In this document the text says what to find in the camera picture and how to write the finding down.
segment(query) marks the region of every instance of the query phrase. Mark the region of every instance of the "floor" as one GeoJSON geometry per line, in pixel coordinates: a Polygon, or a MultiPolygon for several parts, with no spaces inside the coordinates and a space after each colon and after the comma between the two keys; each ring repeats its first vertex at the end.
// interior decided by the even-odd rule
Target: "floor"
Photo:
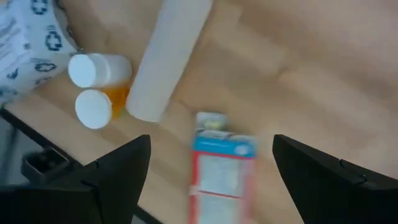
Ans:
{"type": "MultiPolygon", "coordinates": [[[[9,142],[11,129],[11,125],[7,123],[7,121],[0,118],[0,166],[3,168],[3,164],[7,162],[8,167],[8,169],[6,169],[8,172],[4,172],[4,169],[1,169],[0,171],[0,185],[27,183],[28,180],[19,172],[21,167],[21,158],[24,154],[29,152],[42,150],[42,148],[33,140],[18,131],[16,145],[12,150],[11,156],[6,156],[7,143],[9,142]]],[[[145,224],[145,222],[137,217],[134,217],[132,223],[145,224]]]]}

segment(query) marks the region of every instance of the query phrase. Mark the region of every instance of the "white bottle cap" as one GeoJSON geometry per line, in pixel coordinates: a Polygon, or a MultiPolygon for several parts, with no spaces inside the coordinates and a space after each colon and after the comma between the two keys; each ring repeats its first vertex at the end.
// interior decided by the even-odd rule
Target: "white bottle cap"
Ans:
{"type": "Polygon", "coordinates": [[[69,61],[69,76],[81,88],[126,84],[132,75],[130,61],[122,55],[79,54],[69,61]]]}
{"type": "Polygon", "coordinates": [[[105,93],[98,90],[80,93],[75,109],[77,117],[87,128],[103,128],[112,120],[112,102],[105,93]]]}
{"type": "Polygon", "coordinates": [[[96,54],[74,55],[68,66],[69,77],[81,88],[101,87],[108,79],[108,69],[103,59],[96,54]]]}

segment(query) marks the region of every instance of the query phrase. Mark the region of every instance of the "red and blue box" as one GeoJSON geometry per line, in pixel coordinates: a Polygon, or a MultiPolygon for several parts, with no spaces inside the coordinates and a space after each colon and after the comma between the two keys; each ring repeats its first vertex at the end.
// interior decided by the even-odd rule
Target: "red and blue box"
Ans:
{"type": "Polygon", "coordinates": [[[256,140],[198,129],[193,141],[189,224],[241,224],[251,217],[256,140]]]}

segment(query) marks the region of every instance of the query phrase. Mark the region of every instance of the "wooden table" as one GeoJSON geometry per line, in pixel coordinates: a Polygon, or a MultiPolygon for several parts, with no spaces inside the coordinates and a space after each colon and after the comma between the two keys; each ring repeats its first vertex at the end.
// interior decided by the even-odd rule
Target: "wooden table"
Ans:
{"type": "MultiPolygon", "coordinates": [[[[87,52],[125,55],[137,70],[161,0],[64,5],[87,52]]],[[[253,222],[302,223],[273,160],[274,134],[398,178],[398,30],[388,25],[398,24],[396,8],[387,0],[215,0],[163,122],[126,113],[87,129],[74,110],[81,89],[67,74],[7,109],[82,164],[150,134],[139,205],[173,224],[188,220],[194,114],[226,113],[234,130],[259,140],[253,222]]]]}

